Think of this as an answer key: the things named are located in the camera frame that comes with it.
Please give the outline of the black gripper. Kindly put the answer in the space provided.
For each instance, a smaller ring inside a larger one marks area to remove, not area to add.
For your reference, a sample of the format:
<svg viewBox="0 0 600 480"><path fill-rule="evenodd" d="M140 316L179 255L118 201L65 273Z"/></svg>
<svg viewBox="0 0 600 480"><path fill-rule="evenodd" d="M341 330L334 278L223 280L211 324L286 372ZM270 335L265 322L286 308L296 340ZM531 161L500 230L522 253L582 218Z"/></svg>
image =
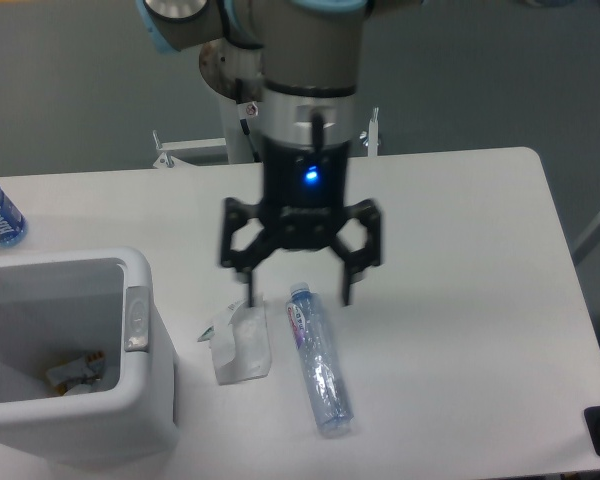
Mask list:
<svg viewBox="0 0 600 480"><path fill-rule="evenodd" d="M344 206L348 142L316 152L263 140L263 196L248 204L223 201L219 265L233 269L255 306L255 272L277 249L321 250L329 246L342 261L341 302L352 302L352 285L367 268L382 264L382 212L374 199ZM364 244L350 250L340 230L355 220Z"/></svg>

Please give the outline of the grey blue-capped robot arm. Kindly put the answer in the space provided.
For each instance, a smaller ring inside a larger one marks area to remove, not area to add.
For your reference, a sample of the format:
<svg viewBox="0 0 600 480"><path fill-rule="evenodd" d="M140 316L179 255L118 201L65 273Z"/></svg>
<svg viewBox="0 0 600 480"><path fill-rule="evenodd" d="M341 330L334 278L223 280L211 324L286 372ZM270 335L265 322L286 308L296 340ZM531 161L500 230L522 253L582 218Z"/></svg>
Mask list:
<svg viewBox="0 0 600 480"><path fill-rule="evenodd" d="M332 250L342 260L341 298L382 262L382 214L344 202L352 113L366 20L398 1L140 1L160 51L225 40L261 62L262 197L224 202L219 262L247 286L279 249Z"/></svg>

